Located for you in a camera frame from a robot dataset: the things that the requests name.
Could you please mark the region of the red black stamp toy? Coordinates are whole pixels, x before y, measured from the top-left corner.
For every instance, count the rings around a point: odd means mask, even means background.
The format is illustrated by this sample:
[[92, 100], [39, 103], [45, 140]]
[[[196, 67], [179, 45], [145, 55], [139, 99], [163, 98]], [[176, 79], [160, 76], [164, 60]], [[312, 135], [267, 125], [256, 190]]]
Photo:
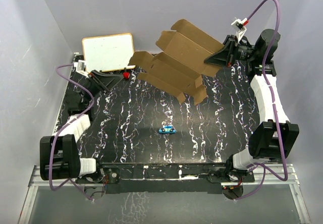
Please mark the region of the red black stamp toy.
[[126, 79], [126, 80], [128, 80], [129, 78], [130, 78], [130, 73], [127, 71], [127, 69], [124, 69], [124, 71], [123, 71], [123, 77]]

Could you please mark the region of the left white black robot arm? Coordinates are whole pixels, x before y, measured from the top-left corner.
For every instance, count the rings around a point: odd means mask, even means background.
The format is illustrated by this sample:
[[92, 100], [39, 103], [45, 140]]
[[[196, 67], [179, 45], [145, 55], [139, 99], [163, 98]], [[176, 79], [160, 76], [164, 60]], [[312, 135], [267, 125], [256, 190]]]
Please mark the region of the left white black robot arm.
[[91, 108], [94, 97], [110, 92], [125, 78], [124, 73], [108, 74], [93, 70], [85, 84], [78, 85], [79, 91], [66, 96], [68, 121], [52, 136], [40, 139], [40, 176], [43, 180], [73, 179], [85, 175], [93, 183], [103, 180], [104, 170], [97, 166], [96, 159], [79, 157], [77, 142], [93, 121]]

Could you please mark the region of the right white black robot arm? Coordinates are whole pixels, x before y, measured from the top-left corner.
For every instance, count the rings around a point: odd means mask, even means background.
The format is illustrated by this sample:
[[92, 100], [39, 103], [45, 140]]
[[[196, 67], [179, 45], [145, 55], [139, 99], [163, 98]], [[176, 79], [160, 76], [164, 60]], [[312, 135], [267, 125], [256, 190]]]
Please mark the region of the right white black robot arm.
[[258, 164], [285, 160], [299, 135], [299, 127], [285, 114], [277, 90], [272, 58], [280, 38], [274, 29], [263, 30], [254, 45], [245, 36], [227, 35], [224, 47], [205, 59], [207, 64], [222, 67], [245, 62], [245, 73], [258, 106], [260, 124], [249, 137], [248, 146], [226, 161], [225, 176], [231, 182]]

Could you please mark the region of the blue toy car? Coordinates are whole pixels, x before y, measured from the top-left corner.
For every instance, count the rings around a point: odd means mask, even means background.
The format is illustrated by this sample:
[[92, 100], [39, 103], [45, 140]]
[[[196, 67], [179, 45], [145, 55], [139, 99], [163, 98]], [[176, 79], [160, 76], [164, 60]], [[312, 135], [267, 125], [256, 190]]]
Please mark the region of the blue toy car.
[[159, 128], [159, 134], [175, 134], [177, 131], [172, 125], [166, 125], [162, 128]]

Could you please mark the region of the brown cardboard box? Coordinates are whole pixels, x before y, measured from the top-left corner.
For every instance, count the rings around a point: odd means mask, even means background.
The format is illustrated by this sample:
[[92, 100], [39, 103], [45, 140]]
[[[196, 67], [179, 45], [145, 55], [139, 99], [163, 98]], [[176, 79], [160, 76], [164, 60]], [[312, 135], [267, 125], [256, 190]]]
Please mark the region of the brown cardboard box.
[[181, 19], [161, 33], [156, 46], [161, 49], [156, 55], [136, 51], [130, 58], [131, 65], [143, 70], [137, 79], [174, 96], [179, 103], [183, 103], [187, 95], [193, 97], [195, 104], [203, 102], [207, 92], [202, 77], [214, 77], [220, 70], [219, 66], [204, 61], [224, 45]]

